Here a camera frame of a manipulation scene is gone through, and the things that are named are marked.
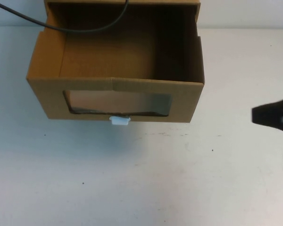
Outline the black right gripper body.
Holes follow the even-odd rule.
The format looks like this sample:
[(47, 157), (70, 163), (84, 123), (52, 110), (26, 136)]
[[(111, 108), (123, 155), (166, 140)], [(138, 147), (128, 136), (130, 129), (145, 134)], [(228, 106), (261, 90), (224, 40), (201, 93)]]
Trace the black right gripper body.
[(251, 118), (255, 124), (283, 131), (283, 100), (252, 108)]

